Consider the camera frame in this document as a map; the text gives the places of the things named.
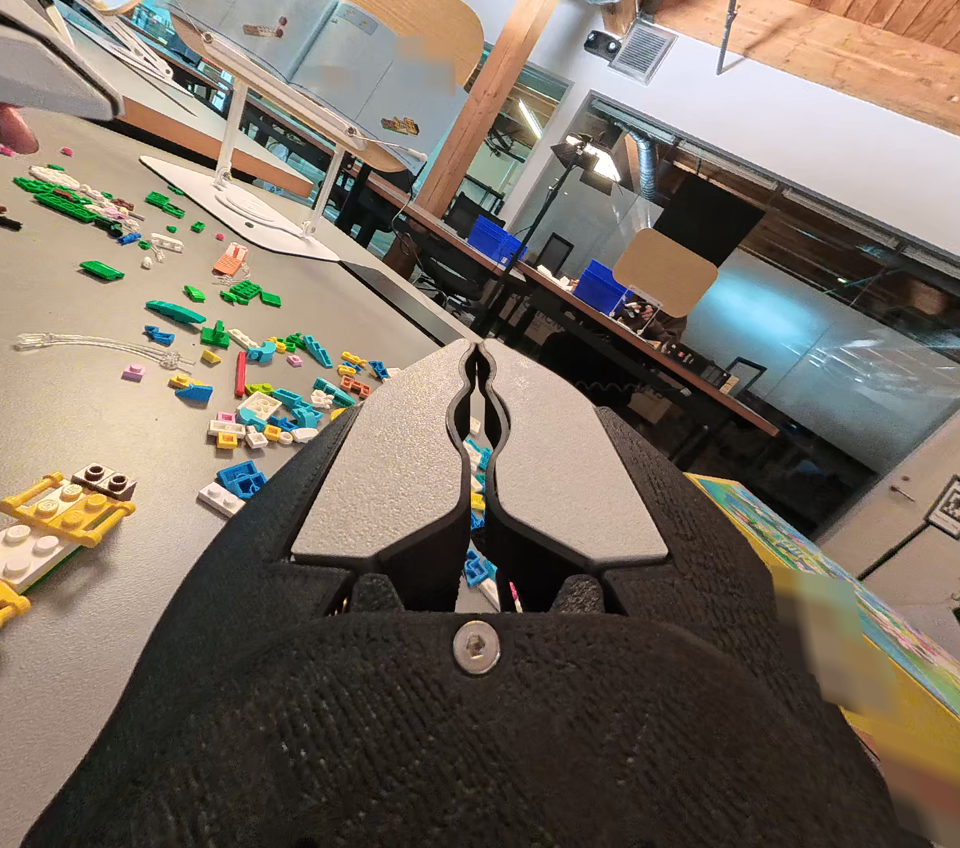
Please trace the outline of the blue storage bin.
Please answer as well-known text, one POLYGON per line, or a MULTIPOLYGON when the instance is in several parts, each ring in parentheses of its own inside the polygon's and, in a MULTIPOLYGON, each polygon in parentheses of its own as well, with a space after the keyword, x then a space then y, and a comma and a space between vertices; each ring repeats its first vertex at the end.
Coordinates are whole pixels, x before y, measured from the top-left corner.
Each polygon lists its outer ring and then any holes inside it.
POLYGON ((486 215, 477 217, 466 242, 498 266, 507 266, 512 259, 519 263, 527 253, 519 238, 486 215))
POLYGON ((613 270, 592 259, 577 279, 572 296, 594 311, 614 318, 626 304, 631 290, 614 277, 613 270))

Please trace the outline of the black board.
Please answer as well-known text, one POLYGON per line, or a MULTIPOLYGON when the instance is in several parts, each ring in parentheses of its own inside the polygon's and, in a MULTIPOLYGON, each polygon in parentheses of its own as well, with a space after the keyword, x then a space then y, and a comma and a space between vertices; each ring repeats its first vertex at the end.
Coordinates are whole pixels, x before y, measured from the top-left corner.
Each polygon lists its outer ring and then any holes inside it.
POLYGON ((653 229, 721 267, 765 215, 762 207, 707 179, 687 174, 654 221, 653 229))

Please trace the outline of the person's left hand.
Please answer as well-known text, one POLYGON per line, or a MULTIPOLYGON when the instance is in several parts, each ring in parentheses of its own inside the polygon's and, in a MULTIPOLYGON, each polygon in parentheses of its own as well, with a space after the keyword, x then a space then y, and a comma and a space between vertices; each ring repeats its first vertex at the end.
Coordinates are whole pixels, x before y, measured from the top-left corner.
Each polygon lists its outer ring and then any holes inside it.
POLYGON ((40 143, 18 106, 1 104, 1 145, 18 155, 33 155, 40 143))

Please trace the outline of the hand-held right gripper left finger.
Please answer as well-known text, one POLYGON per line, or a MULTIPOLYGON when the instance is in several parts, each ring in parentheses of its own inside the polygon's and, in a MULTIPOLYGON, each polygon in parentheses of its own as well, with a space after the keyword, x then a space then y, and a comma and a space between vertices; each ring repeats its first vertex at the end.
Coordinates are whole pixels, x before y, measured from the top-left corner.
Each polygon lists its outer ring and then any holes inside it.
POLYGON ((454 609, 472 530, 463 440, 476 354, 474 342, 453 342, 344 414, 295 563, 384 575, 407 609, 454 609))

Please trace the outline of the yellow white brick assembly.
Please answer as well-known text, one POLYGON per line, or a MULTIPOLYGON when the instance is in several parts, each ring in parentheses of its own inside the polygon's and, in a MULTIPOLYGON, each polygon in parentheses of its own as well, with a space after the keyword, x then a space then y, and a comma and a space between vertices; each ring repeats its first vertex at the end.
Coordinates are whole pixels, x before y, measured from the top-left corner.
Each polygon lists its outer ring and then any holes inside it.
POLYGON ((44 578, 135 514, 137 488, 136 478, 94 463, 67 476, 46 473, 2 498, 1 626, 30 611, 28 594, 44 578))

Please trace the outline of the black white marker sign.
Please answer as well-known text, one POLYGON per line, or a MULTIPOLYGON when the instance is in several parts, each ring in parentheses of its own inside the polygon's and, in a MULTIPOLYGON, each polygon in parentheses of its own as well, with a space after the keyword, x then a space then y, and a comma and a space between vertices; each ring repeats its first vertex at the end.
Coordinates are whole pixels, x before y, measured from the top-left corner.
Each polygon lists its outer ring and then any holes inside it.
POLYGON ((927 511, 924 522, 941 530, 951 538, 959 539, 959 474, 955 473, 927 511))

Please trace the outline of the studio light on stand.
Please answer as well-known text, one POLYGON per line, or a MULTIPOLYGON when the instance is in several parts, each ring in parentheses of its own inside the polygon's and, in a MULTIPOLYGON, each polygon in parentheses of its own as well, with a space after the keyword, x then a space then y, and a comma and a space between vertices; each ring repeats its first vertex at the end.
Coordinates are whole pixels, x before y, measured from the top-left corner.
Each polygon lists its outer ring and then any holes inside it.
POLYGON ((606 196, 610 196, 614 185, 619 183, 618 170, 614 167, 610 151, 595 143, 594 139, 587 134, 568 135, 563 142, 551 145, 550 151, 561 164, 562 171, 558 179, 547 189, 534 220, 523 230, 523 238, 519 246, 508 254, 507 263, 503 266, 493 291, 481 312, 473 321, 472 330, 479 338, 486 338, 494 325, 508 289, 512 284, 514 270, 524 257, 534 232, 544 221, 559 194, 562 193, 570 174, 580 171, 582 184, 606 196))

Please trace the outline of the wall vent grille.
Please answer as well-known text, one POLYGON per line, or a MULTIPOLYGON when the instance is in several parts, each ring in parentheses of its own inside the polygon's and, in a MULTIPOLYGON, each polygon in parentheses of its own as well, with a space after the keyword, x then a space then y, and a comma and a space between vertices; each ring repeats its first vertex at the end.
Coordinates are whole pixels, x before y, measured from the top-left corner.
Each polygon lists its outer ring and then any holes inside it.
POLYGON ((609 62, 609 67, 632 81, 648 85, 676 41, 676 34, 636 19, 622 39, 615 57, 609 62))

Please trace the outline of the yellow toy brick box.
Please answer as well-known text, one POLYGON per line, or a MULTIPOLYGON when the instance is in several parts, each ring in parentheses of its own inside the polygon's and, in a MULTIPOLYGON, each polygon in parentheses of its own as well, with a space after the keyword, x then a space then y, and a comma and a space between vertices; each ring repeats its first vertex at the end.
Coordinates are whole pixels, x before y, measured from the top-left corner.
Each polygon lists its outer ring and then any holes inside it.
POLYGON ((958 661, 736 481, 687 477, 767 566, 785 634, 884 778, 902 822, 958 846, 958 661))

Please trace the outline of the long brown-edged table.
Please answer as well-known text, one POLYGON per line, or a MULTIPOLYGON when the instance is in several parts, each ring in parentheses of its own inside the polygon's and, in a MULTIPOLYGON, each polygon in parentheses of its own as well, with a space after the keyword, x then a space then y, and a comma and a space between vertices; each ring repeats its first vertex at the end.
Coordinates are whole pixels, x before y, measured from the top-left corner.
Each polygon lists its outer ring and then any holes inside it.
MULTIPOLYGON (((433 236, 452 245, 477 264, 484 266, 487 271, 494 274, 502 272, 502 265, 479 252, 474 246, 459 237, 456 231, 442 220, 421 209, 415 204, 412 196, 404 194, 377 174, 371 174, 366 164, 358 169, 348 168, 344 172, 352 180, 359 179, 359 182, 354 182, 354 184, 359 184, 361 187, 366 186, 379 197, 388 201, 396 213, 403 218, 407 218, 419 229, 428 231, 433 236)), ((683 390, 690 393, 693 391, 699 392, 703 398, 708 399, 719 410, 722 410, 726 417, 734 416, 770 437, 780 436, 781 431, 773 422, 765 419, 761 414, 751 410, 732 396, 721 392, 719 388, 713 386, 706 379, 690 371, 687 366, 671 359, 652 344, 648 344, 643 337, 631 332, 617 320, 592 308, 584 300, 564 290, 551 278, 547 278, 540 273, 536 267, 531 267, 525 262, 518 262, 513 266, 512 271, 516 271, 518 275, 523 276, 527 282, 536 288, 545 291, 550 298, 550 304, 559 306, 561 314, 564 314, 567 309, 575 310, 601 330, 622 338, 632 349, 637 351, 637 358, 644 365, 655 365, 658 371, 676 379, 683 390)))

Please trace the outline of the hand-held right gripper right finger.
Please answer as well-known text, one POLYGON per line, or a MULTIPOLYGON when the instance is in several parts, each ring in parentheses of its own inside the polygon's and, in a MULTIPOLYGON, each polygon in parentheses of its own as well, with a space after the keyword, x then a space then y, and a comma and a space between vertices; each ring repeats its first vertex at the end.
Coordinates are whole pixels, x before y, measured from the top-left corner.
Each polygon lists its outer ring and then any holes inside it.
POLYGON ((665 564, 668 544, 593 403, 490 339, 480 347, 488 431, 489 553, 525 610, 547 610, 568 578, 665 564))

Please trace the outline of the clear plastic bag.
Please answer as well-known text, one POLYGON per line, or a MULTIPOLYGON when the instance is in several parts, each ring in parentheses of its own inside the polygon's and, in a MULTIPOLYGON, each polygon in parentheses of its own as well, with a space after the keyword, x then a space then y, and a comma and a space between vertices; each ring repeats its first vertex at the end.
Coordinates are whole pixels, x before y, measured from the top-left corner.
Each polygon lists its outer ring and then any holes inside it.
POLYGON ((187 369, 196 365, 196 360, 179 353, 172 348, 157 345, 144 345, 114 338, 89 336, 75 333, 52 331, 25 332, 11 342, 13 350, 18 352, 37 351, 53 347, 95 347, 105 350, 135 355, 156 362, 164 369, 187 369))

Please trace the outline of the wooden post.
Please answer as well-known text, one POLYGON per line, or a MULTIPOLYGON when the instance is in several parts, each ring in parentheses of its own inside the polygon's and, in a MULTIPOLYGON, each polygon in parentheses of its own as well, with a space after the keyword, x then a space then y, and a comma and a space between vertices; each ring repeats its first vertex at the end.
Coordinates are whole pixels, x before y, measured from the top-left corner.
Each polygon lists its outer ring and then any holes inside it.
POLYGON ((440 218, 560 0, 517 0, 452 126, 416 202, 440 218))

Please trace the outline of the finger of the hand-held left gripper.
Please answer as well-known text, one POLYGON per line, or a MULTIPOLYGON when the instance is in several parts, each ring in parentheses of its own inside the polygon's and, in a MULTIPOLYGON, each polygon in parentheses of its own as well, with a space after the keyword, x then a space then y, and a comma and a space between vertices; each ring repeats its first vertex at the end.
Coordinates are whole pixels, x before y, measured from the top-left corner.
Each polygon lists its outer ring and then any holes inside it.
POLYGON ((111 122, 123 96, 81 54, 50 0, 1 0, 1 100, 111 122))

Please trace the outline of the scattered small toy bricks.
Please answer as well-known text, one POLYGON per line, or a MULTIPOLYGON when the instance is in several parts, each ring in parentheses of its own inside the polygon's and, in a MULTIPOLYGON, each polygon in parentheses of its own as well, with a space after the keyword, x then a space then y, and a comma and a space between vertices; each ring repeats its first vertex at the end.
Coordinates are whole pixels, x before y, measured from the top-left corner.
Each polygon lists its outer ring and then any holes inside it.
POLYGON ((246 365, 246 396, 234 397, 234 339, 266 347, 270 337, 313 336, 329 350, 378 355, 392 377, 440 345, 382 302, 337 262, 271 254, 267 294, 280 305, 243 299, 206 265, 224 243, 192 234, 186 254, 157 261, 145 239, 129 245, 106 231, 37 203, 6 183, 2 198, 2 498, 60 472, 90 464, 138 480, 136 510, 98 546, 75 554, 78 586, 126 578, 150 582, 200 542, 213 515, 229 518, 252 491, 317 438, 329 409, 315 401, 329 386, 344 395, 336 370, 308 352, 292 366, 282 349, 246 365), (206 317, 182 325, 150 312, 159 300, 206 317), (25 333, 59 333, 156 345, 195 360, 164 369, 134 354, 95 347, 18 351, 25 333))

